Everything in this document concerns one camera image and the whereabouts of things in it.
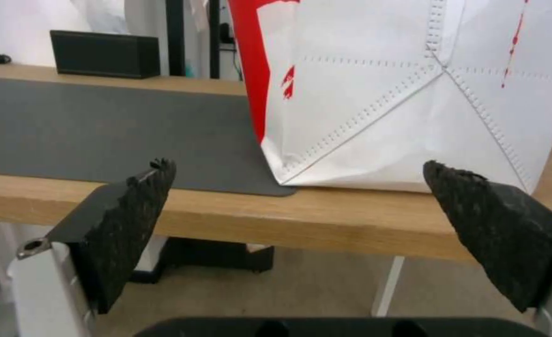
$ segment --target white table leg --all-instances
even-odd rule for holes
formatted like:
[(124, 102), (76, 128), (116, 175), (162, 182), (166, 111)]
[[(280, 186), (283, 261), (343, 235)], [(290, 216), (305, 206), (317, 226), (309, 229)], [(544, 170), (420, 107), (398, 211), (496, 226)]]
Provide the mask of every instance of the white table leg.
[(398, 277), (400, 277), (403, 262), (405, 262), (404, 256), (395, 256), (391, 259), (387, 276), (378, 284), (378, 291), (372, 303), (372, 317), (383, 317), (387, 315), (394, 289), (398, 283)]

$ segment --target black base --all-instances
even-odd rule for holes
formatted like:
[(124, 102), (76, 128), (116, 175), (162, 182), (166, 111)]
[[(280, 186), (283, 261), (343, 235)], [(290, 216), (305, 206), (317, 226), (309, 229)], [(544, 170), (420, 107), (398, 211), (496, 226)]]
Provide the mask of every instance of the black base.
[(173, 318), (136, 337), (544, 337), (494, 318)]
[(171, 237), (153, 271), (134, 271), (130, 282), (154, 284), (167, 266), (205, 266), (243, 269), (261, 273), (273, 267), (274, 247), (249, 252), (244, 243)]

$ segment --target white shopping bag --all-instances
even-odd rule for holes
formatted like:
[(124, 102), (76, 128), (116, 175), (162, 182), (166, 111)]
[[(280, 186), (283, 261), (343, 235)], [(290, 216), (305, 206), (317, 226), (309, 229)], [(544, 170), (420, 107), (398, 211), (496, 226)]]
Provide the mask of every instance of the white shopping bag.
[(552, 147), (552, 0), (229, 0), (284, 185), (426, 191), (437, 160), (535, 189)]

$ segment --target bag seam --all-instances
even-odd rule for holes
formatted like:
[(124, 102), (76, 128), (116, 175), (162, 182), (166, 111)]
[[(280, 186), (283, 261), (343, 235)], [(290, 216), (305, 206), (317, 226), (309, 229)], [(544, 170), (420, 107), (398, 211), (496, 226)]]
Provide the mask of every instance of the bag seam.
[[(436, 73), (437, 70), (439, 71), (438, 74), (434, 75), (432, 78), (428, 78), (429, 74)], [(407, 97), (405, 97), (400, 100), (400, 102), (394, 102), (395, 98), (404, 94), (406, 90), (410, 88), (423, 88), (441, 74), (442, 71), (439, 66), (420, 66), (418, 70), (402, 79), (393, 89), (389, 89), (388, 92), (373, 101), (370, 105), (361, 109), (359, 113), (347, 119), (346, 122), (339, 124), (333, 131), (328, 132), (321, 140), (317, 141), (317, 143), (311, 147), (308, 147), (304, 152), (300, 152), (297, 155), (298, 158), (293, 158), (285, 162), (281, 167), (284, 178), (282, 185), (291, 181), (291, 179), (303, 173), (316, 162), (319, 162), (319, 160), (335, 151), (338, 147), (359, 135), (370, 125), (391, 113), (396, 105), (402, 104), (402, 102), (407, 99)], [(376, 116), (378, 111), (386, 108), (387, 111), (385, 113)], [(301, 167), (301, 165), (305, 164), (308, 160), (312, 160), (312, 162)]]

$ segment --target red print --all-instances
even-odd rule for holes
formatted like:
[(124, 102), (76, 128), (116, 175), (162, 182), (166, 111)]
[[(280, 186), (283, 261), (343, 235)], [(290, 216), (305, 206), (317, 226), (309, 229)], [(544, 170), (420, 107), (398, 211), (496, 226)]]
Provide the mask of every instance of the red print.
[(289, 83), (286, 89), (284, 89), (285, 100), (288, 100), (293, 96), (293, 79), (294, 79), (294, 66), (291, 66), (290, 69), (286, 72), (286, 75), (284, 76), (282, 85), (280, 85), (280, 86), (284, 86), (287, 83)]
[(511, 66), (511, 62), (513, 61), (513, 54), (515, 53), (515, 47), (519, 42), (519, 33), (522, 31), (523, 13), (525, 13), (526, 11), (526, 6), (528, 2), (529, 0), (524, 0), (522, 13), (521, 15), (519, 15), (519, 23), (517, 24), (517, 30), (515, 31), (515, 35), (513, 36), (513, 40), (511, 41), (511, 49), (509, 50), (509, 62), (507, 62), (507, 68), (505, 68), (505, 75), (503, 76), (502, 84), (500, 85), (501, 88), (505, 87), (505, 81), (507, 79), (507, 75), (509, 75), (509, 67)]

